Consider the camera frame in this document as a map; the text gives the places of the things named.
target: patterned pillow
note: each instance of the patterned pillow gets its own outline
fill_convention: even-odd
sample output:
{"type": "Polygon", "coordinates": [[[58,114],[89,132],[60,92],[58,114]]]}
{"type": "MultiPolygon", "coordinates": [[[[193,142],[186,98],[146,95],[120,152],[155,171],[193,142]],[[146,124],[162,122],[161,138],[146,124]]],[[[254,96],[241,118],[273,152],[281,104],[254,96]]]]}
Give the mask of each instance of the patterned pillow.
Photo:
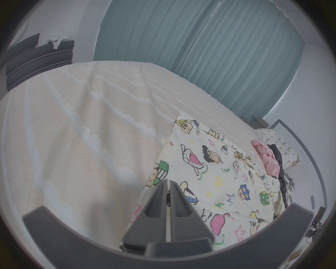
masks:
{"type": "Polygon", "coordinates": [[[282,156],[282,167],[286,169],[292,165],[296,165],[299,162],[299,157],[296,152],[292,149],[290,144],[285,141],[276,131],[273,129],[256,129],[258,138],[264,144],[275,144],[282,156]]]}

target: headboard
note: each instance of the headboard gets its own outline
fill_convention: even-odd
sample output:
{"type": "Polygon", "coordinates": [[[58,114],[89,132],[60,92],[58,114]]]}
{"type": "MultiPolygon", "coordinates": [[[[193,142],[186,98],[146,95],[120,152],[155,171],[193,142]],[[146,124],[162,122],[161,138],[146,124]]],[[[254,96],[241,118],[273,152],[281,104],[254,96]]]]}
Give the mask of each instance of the headboard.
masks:
{"type": "Polygon", "coordinates": [[[317,213],[320,206],[327,207],[326,188],[321,172],[312,155],[297,135],[281,120],[272,126],[299,156],[297,165],[284,169],[295,184],[291,201],[317,213]]]}

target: beige bedsheet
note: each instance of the beige bedsheet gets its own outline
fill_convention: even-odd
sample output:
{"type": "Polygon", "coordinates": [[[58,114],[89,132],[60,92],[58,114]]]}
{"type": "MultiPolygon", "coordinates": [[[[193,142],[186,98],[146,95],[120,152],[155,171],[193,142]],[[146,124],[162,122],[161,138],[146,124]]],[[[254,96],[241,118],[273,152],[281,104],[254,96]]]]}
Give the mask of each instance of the beige bedsheet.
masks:
{"type": "Polygon", "coordinates": [[[45,260],[21,221],[39,205],[84,236],[118,248],[180,111],[207,122],[263,167],[250,126],[154,64],[77,63],[10,91],[0,102],[0,202],[26,248],[45,260]]]}

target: blue star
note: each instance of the blue star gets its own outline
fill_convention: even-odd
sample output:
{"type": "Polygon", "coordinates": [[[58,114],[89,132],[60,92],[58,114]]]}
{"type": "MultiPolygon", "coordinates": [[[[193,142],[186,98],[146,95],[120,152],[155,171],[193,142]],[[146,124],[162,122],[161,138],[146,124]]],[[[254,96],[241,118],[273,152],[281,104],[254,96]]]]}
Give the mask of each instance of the blue star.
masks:
{"type": "Polygon", "coordinates": [[[230,203],[230,206],[233,205],[233,201],[235,200],[235,194],[233,194],[233,195],[227,194],[227,196],[229,197],[229,199],[227,201],[230,203]]]}

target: curtain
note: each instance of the curtain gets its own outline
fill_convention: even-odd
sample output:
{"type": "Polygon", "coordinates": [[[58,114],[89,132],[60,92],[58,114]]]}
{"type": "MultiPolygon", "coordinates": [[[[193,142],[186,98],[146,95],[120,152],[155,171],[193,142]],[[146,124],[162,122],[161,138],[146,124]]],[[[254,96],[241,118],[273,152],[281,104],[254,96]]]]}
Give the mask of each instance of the curtain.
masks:
{"type": "Polygon", "coordinates": [[[263,117],[292,81],[304,41],[268,0],[223,0],[178,75],[237,116],[263,117]]]}
{"type": "Polygon", "coordinates": [[[94,60],[150,62],[177,73],[220,0],[112,0],[94,60]]]}

